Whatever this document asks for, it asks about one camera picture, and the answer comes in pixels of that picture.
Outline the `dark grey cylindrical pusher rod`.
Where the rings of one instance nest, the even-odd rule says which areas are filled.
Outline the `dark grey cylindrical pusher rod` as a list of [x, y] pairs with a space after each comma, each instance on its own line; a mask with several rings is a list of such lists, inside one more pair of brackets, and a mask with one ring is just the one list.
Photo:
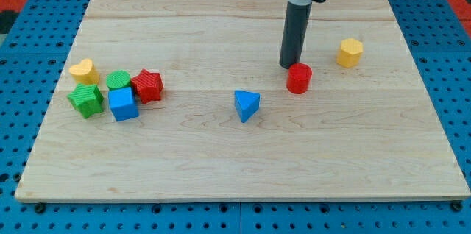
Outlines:
[[300, 61], [310, 13], [311, 4], [287, 3], [279, 59], [282, 68], [289, 69]]

